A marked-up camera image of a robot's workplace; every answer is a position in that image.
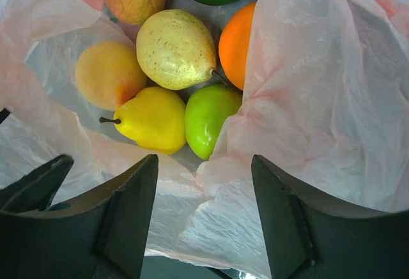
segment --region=translucent plastic bag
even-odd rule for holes
[[[250,0],[171,5],[215,35]],[[160,155],[147,255],[270,277],[250,163],[261,154],[342,199],[409,207],[409,0],[258,0],[243,106],[209,162]],[[0,0],[0,185],[52,157],[75,165],[54,202],[123,172],[150,151],[96,121],[73,69],[101,39],[130,41],[103,0]]]

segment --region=speckled pear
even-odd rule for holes
[[[183,10],[152,15],[136,40],[139,65],[158,85],[181,90],[212,77],[216,51],[207,27]]]

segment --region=pear stem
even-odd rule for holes
[[[114,123],[114,124],[120,124],[121,120],[119,118],[117,119],[109,119],[109,118],[104,118],[100,117],[100,123]]]
[[[231,87],[230,81],[224,78],[217,70],[212,70],[212,75],[219,78],[219,80],[227,87]]]

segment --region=plastic bag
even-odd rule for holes
[[[213,23],[215,34],[247,2],[170,1]],[[243,106],[209,162],[189,149],[160,155],[146,254],[270,277],[254,154],[342,199],[408,208],[407,3],[258,0]],[[103,130],[95,122],[103,112],[75,87],[76,58],[102,38],[129,41],[102,0],[0,0],[0,107],[13,112],[0,126],[1,186],[68,153],[75,165],[58,202],[150,153]]]

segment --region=green apple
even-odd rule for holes
[[[198,89],[186,106],[186,140],[198,157],[208,160],[225,120],[237,113],[242,94],[221,84]]]

